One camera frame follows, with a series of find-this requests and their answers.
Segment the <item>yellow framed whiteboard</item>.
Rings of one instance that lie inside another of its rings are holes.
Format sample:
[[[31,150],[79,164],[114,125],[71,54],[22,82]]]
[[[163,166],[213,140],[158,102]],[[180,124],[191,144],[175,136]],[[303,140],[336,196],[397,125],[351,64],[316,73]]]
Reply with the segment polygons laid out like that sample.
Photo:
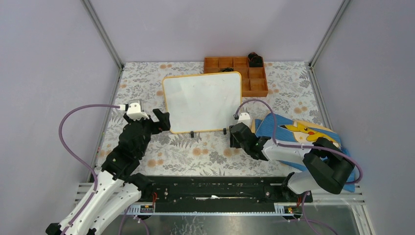
[[[173,134],[221,131],[242,103],[242,77],[218,72],[165,77],[162,88]]]

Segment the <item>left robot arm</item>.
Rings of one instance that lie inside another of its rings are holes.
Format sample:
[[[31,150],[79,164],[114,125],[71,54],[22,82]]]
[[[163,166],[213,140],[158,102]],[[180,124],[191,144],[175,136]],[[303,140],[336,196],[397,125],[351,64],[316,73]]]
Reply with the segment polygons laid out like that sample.
[[[61,222],[51,223],[48,235],[100,235],[134,202],[146,201],[152,194],[152,182],[141,173],[134,174],[153,135],[171,128],[170,114],[154,109],[153,121],[133,107],[125,108],[127,124],[117,146],[108,154],[94,184],[73,211]]]

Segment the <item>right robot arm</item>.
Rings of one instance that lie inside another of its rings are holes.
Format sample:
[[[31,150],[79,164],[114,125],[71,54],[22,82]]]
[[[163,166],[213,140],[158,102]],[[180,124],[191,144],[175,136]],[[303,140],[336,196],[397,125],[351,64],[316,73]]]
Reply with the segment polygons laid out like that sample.
[[[320,188],[340,194],[357,167],[353,159],[323,137],[312,144],[294,144],[258,137],[243,123],[231,126],[230,135],[231,146],[243,149],[255,160],[289,162],[304,167],[301,172],[291,173],[284,180],[280,194],[288,202],[306,191]]]

